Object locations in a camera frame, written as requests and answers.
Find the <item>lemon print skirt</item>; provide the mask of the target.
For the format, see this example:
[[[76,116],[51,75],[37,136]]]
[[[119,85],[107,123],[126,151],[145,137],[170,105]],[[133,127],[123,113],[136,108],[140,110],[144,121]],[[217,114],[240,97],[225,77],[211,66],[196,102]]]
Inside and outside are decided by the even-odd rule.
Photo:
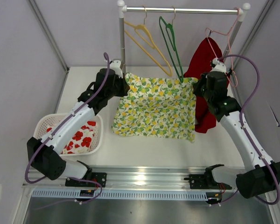
[[[144,78],[127,73],[130,89],[121,97],[112,131],[121,136],[146,136],[195,141],[197,78]]]

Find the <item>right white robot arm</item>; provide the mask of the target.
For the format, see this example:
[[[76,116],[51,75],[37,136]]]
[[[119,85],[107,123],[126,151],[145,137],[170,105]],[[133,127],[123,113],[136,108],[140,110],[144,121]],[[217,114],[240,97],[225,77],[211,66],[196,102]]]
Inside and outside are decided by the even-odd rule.
[[[204,184],[212,189],[225,183],[236,187],[247,199],[275,190],[277,196],[273,203],[276,204],[280,200],[280,162],[274,162],[266,153],[252,134],[237,100],[228,96],[225,73],[204,73],[193,87],[193,93],[206,101],[209,112],[231,137],[245,167],[240,170],[213,165],[204,176]]]

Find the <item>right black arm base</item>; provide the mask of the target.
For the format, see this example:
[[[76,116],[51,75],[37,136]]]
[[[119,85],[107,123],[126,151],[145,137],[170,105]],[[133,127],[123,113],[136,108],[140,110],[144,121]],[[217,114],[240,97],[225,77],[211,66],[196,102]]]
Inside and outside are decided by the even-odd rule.
[[[214,180],[212,170],[224,166],[223,164],[216,164],[207,167],[203,174],[189,174],[184,180],[187,181],[191,189],[226,189],[231,190],[232,187],[226,183],[218,183]]]

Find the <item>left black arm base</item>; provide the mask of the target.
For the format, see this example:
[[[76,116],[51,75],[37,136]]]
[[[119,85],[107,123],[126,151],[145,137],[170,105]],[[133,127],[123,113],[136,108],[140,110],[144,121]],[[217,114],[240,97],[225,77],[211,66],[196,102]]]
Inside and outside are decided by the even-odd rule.
[[[106,184],[106,178],[107,178],[107,173],[102,173],[102,172],[93,172],[92,168],[88,166],[87,164],[77,161],[81,163],[84,167],[87,168],[87,172],[82,178],[82,180],[88,180],[88,181],[93,181],[99,183],[103,188],[105,187]],[[65,182],[66,187],[99,187],[97,184],[94,184],[92,182],[84,182],[84,181],[77,181],[74,180],[70,177],[67,178]]]

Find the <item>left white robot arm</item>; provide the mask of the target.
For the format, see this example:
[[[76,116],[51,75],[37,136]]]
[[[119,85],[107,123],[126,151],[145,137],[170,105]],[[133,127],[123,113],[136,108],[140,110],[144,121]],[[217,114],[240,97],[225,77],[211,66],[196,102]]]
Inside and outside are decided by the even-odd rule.
[[[35,183],[28,178],[28,171],[33,167],[50,180],[65,177],[75,180],[80,186],[88,186],[92,181],[91,169],[80,161],[66,161],[60,154],[74,134],[106,107],[111,98],[126,96],[128,91],[122,69],[100,69],[96,80],[81,93],[64,119],[41,138],[31,137],[28,140],[26,182]]]

